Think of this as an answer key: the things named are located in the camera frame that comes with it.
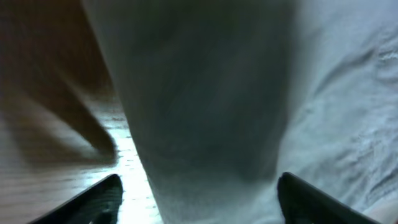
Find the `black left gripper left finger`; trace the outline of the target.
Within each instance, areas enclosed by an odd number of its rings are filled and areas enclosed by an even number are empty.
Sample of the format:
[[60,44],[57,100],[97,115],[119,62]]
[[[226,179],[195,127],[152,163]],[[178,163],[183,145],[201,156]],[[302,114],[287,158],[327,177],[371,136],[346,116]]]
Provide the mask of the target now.
[[117,224],[122,202],[121,178],[111,174],[29,224]]

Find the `grey shorts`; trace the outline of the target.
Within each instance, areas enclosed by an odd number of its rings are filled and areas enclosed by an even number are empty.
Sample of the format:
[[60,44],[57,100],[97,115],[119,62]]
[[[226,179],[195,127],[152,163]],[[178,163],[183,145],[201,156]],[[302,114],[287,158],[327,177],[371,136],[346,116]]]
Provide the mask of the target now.
[[164,223],[397,222],[397,1],[84,1]]

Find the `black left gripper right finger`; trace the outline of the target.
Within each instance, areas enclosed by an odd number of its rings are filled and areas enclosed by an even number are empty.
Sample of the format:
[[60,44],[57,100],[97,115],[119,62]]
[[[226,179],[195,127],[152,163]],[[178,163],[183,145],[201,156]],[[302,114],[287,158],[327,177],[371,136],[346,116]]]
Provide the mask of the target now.
[[279,177],[277,197],[285,224],[379,224],[290,172]]

